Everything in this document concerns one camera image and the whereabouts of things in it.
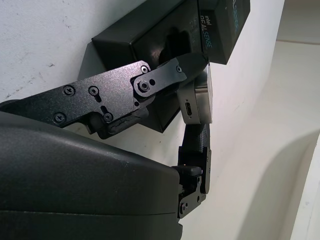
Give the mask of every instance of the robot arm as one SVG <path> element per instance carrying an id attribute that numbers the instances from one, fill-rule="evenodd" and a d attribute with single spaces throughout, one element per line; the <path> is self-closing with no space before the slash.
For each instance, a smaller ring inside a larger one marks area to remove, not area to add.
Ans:
<path id="1" fill-rule="evenodd" d="M 211 119 L 202 114 L 201 91 L 190 91 L 208 64 L 198 53 L 153 71 L 139 61 L 2 103 L 0 238 L 180 239 L 178 220 L 210 186 Z M 78 122 L 106 139 L 146 118 L 158 95 L 177 90 L 185 122 L 197 116 L 200 123 L 186 126 L 177 166 L 59 129 Z"/>

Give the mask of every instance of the black plastic housing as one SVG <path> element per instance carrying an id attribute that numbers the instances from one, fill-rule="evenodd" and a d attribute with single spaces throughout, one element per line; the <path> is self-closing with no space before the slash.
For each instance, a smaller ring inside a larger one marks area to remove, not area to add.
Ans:
<path id="1" fill-rule="evenodd" d="M 179 240 L 179 174 L 0 112 L 1 240 Z"/>
<path id="2" fill-rule="evenodd" d="M 250 13 L 250 0 L 199 0 L 203 52 L 226 65 Z"/>

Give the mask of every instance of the usb port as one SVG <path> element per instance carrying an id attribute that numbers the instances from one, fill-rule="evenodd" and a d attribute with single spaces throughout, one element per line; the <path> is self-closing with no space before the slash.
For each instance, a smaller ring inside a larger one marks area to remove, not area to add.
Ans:
<path id="1" fill-rule="evenodd" d="M 185 109 L 186 109 L 186 114 L 188 114 L 188 116 L 191 116 L 192 111 L 191 111 L 190 103 L 188 103 L 188 102 L 185 103 Z"/>

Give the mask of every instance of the intel realsense logo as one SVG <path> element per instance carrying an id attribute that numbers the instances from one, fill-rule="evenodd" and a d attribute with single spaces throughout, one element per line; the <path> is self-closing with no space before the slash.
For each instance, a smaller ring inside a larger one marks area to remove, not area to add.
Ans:
<path id="1" fill-rule="evenodd" d="M 238 30 L 239 30 L 238 10 L 237 10 L 236 1 L 237 1 L 237 0 L 233 0 L 233 2 L 232 2 L 235 33 L 237 33 Z"/>

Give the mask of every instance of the bolt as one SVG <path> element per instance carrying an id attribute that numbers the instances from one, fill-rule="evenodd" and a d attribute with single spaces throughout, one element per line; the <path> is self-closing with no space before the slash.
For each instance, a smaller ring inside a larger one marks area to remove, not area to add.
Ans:
<path id="1" fill-rule="evenodd" d="M 178 73 L 182 73 L 182 69 L 181 69 L 181 67 L 178 65 L 178 66 L 176 66 L 176 71 L 178 72 Z"/>
<path id="2" fill-rule="evenodd" d="M 89 87 L 89 93 L 92 96 L 97 96 L 99 94 L 99 89 L 96 86 Z"/>
<path id="3" fill-rule="evenodd" d="M 66 121 L 66 116 L 63 113 L 58 112 L 55 115 L 53 115 L 53 121 L 56 124 L 63 124 Z"/>
<path id="4" fill-rule="evenodd" d="M 146 66 L 142 66 L 141 71 L 146 74 L 148 72 L 148 68 Z"/>
<path id="5" fill-rule="evenodd" d="M 141 81 L 139 83 L 139 88 L 140 88 L 141 92 L 143 92 L 143 93 L 146 93 L 150 90 L 150 86 L 147 81 Z"/>
<path id="6" fill-rule="evenodd" d="M 181 203 L 180 213 L 184 214 L 185 210 L 188 208 L 188 203 Z"/>
<path id="7" fill-rule="evenodd" d="M 111 113 L 106 113 L 103 115 L 103 119 L 106 121 L 106 123 L 111 123 L 114 117 L 111 115 Z"/>
<path id="8" fill-rule="evenodd" d="M 75 95 L 75 89 L 72 86 L 69 86 L 69 85 L 65 86 L 63 88 L 63 92 L 64 92 L 65 95 L 70 96 L 70 97 Z"/>

